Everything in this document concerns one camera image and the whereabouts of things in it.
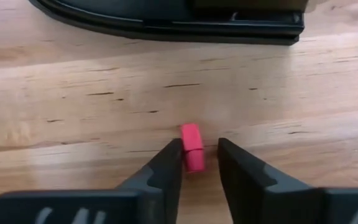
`wooden surface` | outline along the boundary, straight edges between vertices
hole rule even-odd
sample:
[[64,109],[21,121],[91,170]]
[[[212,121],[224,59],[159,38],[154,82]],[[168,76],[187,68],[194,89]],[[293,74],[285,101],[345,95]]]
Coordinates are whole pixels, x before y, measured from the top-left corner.
[[218,137],[318,186],[358,186],[358,0],[317,2],[292,47],[130,40],[0,0],[0,193],[113,188],[200,124],[208,171],[178,223],[229,223]]

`black plastic jaw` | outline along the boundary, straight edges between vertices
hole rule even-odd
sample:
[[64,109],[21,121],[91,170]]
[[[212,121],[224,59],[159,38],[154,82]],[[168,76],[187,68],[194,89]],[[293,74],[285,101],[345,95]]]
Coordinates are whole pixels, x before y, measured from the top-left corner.
[[218,160],[234,224],[358,224],[358,189],[310,187],[227,139]]
[[0,224],[174,224],[181,186],[180,139],[114,190],[0,195]]
[[236,19],[234,12],[232,18],[211,21],[192,15],[185,0],[30,2],[64,23],[131,39],[291,45],[298,42],[304,29],[303,11],[261,12],[246,19]]

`black plastic arm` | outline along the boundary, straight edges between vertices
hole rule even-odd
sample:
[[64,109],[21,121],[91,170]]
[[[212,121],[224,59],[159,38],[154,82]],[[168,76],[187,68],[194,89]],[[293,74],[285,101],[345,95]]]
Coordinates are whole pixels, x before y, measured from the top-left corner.
[[114,190],[0,195],[0,224],[174,224],[181,186],[180,139]]
[[358,224],[358,189],[310,187],[227,139],[218,161],[234,224]]

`pink object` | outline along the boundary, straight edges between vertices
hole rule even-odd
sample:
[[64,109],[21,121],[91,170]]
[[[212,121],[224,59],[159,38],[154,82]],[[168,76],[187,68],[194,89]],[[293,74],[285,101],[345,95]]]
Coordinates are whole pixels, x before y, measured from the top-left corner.
[[181,140],[183,141],[183,150],[185,151],[187,172],[204,171],[204,147],[198,125],[182,125]]

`black plastic base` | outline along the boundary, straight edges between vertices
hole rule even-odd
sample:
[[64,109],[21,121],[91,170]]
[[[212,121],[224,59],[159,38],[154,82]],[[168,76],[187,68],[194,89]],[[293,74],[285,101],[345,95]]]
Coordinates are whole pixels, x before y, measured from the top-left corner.
[[292,45],[303,31],[303,14],[275,15],[277,21],[235,20],[191,22],[127,19],[97,14],[56,0],[29,0],[46,15],[64,23],[130,39]]

